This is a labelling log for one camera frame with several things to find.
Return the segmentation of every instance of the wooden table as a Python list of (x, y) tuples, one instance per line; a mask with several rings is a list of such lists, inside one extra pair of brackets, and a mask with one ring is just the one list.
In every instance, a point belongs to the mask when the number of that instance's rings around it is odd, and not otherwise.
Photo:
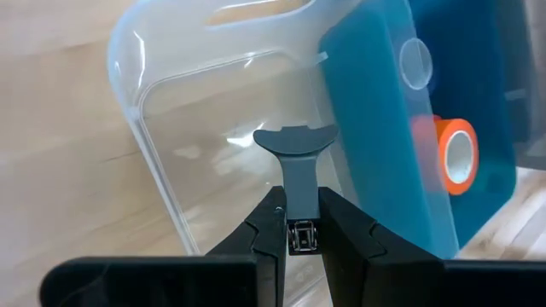
[[(37, 305), (69, 258), (183, 254), (107, 81), (108, 35), (131, 2), (3, 1), (1, 306)], [(546, 174), (526, 175), (463, 257), (546, 258)]]

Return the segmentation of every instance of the orange tape roll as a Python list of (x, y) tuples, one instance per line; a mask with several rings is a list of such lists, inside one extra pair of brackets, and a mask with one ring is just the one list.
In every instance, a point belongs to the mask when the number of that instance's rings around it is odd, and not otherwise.
[(464, 119), (434, 118), (439, 162), (445, 187), (451, 195), (468, 191), (478, 170), (478, 138)]

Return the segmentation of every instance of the clear plastic container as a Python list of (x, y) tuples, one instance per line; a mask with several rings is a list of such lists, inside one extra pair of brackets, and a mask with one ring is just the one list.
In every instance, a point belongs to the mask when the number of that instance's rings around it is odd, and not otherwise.
[[(432, 68), (426, 46), (415, 37), (407, 1), (313, 0), (274, 16), (210, 25), (222, 9), (244, 5), (242, 0), (141, 1), (125, 13), (109, 45), (110, 81), (187, 253), (209, 251), (271, 187), (282, 184), (275, 157), (253, 142), (256, 129), (336, 123), (342, 137), (319, 157), (319, 184), (364, 210), (375, 206), (373, 215), (399, 235), (452, 257), (458, 245), (450, 200), (436, 169), (427, 92)], [(358, 12), (380, 25), (353, 33), (363, 35), (368, 50), (359, 65), (386, 64), (377, 71), (358, 66), (368, 80), (378, 77), (362, 89), (385, 82), (383, 90), (390, 93), (376, 92), (378, 108), (367, 111), (377, 113), (363, 119), (383, 120), (389, 110), (396, 111), (390, 113), (396, 129), (368, 135), (387, 142), (365, 159), (356, 156), (354, 144), (374, 144), (352, 139), (356, 128), (340, 111), (351, 110), (342, 106), (331, 79), (346, 69), (340, 61), (346, 55), (326, 48), (327, 40), (337, 40), (337, 26), (351, 23)], [(393, 157), (404, 160), (383, 172), (377, 166), (393, 154), (396, 142), (402, 145)], [(351, 144), (350, 153), (344, 144)], [(377, 179), (370, 196), (355, 190), (353, 179), (363, 174), (349, 171), (348, 156)], [(393, 176), (401, 165), (411, 186), (396, 194), (392, 187), (406, 184)], [(357, 195), (365, 195), (365, 201)], [(406, 201), (407, 195), (414, 201)], [(311, 287), (325, 287), (320, 256), (289, 257), (285, 302), (301, 302)]]

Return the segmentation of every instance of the metal hinge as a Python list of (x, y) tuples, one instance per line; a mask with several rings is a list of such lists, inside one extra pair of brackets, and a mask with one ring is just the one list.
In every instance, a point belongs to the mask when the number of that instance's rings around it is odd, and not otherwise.
[(317, 227), (312, 221), (297, 221), (288, 225), (288, 244), (298, 254), (318, 252)]

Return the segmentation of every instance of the wooden surface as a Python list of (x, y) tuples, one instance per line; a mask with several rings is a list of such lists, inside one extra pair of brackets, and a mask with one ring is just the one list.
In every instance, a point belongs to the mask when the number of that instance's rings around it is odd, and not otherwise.
[[(38, 305), (41, 278), (69, 258), (183, 254), (107, 81), (108, 34), (130, 4), (0, 5), (0, 306)], [(520, 174), (461, 257), (546, 258), (546, 173)]]

